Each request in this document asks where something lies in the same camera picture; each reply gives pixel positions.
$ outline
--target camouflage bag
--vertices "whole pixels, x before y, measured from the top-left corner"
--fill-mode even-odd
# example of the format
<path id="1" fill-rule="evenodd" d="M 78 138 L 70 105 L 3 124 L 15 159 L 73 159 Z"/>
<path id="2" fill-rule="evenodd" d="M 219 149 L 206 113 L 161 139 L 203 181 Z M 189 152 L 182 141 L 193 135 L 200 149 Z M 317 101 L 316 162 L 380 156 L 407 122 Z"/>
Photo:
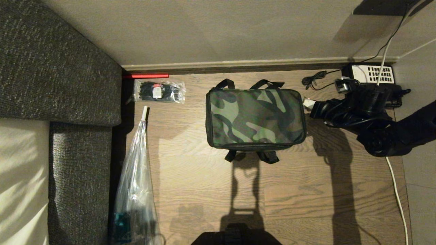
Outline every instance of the camouflage bag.
<path id="1" fill-rule="evenodd" d="M 266 84 L 266 89 L 259 89 Z M 236 151 L 256 151 L 262 161 L 276 163 L 275 150 L 302 143 L 306 123 L 301 95 L 280 89 L 283 84 L 263 79 L 248 90 L 240 90 L 225 79 L 212 88 L 206 95 L 209 145 L 229 149 L 225 157 L 229 162 Z"/>

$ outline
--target gray sofa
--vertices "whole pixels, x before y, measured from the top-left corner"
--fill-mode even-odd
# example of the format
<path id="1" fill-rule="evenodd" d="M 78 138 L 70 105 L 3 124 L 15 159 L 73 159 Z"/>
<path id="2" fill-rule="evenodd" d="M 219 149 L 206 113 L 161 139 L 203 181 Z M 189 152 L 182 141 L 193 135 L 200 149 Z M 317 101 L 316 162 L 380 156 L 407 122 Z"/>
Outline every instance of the gray sofa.
<path id="1" fill-rule="evenodd" d="M 105 244 L 121 67 L 37 0 L 0 1 L 0 117 L 50 121 L 50 244 Z"/>

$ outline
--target white label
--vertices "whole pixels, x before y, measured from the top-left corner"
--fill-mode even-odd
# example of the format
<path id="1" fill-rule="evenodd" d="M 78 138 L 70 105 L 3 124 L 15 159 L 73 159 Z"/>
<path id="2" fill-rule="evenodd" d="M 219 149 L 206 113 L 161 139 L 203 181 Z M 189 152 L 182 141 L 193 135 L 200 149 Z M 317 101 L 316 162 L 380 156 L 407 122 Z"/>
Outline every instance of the white label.
<path id="1" fill-rule="evenodd" d="M 153 88 L 153 98 L 155 98 L 155 99 L 162 98 L 162 89 L 160 87 Z"/>

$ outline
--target white cable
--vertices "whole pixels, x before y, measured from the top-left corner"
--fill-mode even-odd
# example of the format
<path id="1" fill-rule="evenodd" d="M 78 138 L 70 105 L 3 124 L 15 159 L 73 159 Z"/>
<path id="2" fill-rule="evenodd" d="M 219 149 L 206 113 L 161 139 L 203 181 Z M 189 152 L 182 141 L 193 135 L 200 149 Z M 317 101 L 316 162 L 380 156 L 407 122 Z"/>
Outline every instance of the white cable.
<path id="1" fill-rule="evenodd" d="M 409 17 L 410 13 L 419 5 L 421 5 L 425 0 L 420 0 L 419 2 L 417 2 L 409 11 L 407 11 L 407 13 L 405 14 L 405 17 L 403 18 L 403 20 L 401 20 L 400 25 L 398 27 L 398 29 L 403 25 L 404 21 L 407 19 L 407 17 Z M 380 66 L 380 71 L 378 71 L 378 77 L 377 77 L 377 86 L 380 84 L 380 78 L 382 77 L 382 71 L 383 71 L 383 65 L 385 64 L 385 59 L 386 59 L 386 54 L 388 53 L 388 48 L 389 45 L 391 45 L 391 41 L 392 41 L 393 37 L 391 39 L 389 39 L 388 44 L 385 47 L 385 51 L 383 52 L 383 59 L 381 60 L 381 66 Z"/>
<path id="2" fill-rule="evenodd" d="M 401 206 L 400 197 L 398 196 L 397 183 L 395 182 L 394 170 L 392 170 L 392 166 L 391 166 L 391 162 L 389 161 L 389 158 L 388 157 L 385 158 L 386 158 L 386 162 L 388 162 L 389 170 L 391 171 L 392 181 L 394 182 L 395 196 L 397 197 L 398 206 L 400 207 L 401 218 L 403 219 L 404 234 L 406 236 L 406 245 L 409 245 L 409 236 L 407 234 L 406 219 L 404 218 L 403 208 Z"/>

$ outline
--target baseboard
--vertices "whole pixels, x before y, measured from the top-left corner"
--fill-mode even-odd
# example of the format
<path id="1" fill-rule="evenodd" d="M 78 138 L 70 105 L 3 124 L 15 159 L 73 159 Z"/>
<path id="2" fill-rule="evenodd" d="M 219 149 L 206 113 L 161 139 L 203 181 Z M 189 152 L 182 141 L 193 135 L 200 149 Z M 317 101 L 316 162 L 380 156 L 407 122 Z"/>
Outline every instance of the baseboard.
<path id="1" fill-rule="evenodd" d="M 338 57 L 338 58 L 306 58 L 288 60 L 255 60 L 255 61 L 217 61 L 195 62 L 153 65 L 123 65 L 128 73 L 158 73 L 165 72 L 172 75 L 189 73 L 222 73 L 222 72 L 251 72 L 251 71 L 289 71 L 311 69 L 334 69 L 340 68 L 349 62 L 365 60 L 370 57 Z M 395 63 L 398 57 L 387 57 L 386 63 Z M 377 57 L 371 60 L 381 62 Z"/>

